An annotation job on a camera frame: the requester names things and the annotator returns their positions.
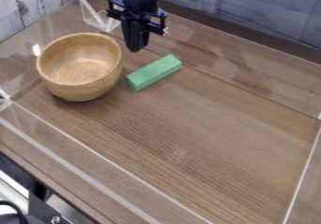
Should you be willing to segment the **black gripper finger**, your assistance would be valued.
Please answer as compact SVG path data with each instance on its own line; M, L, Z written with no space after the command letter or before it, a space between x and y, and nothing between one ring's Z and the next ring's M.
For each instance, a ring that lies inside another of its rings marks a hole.
M128 47L132 52L140 52L150 42L150 17L142 19L122 19L122 31Z

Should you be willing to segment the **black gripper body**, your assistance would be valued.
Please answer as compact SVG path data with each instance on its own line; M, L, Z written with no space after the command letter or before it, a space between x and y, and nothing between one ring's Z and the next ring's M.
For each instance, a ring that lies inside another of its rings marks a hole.
M168 12L160 7L160 0L109 0L109 15L121 21L126 36L167 33Z

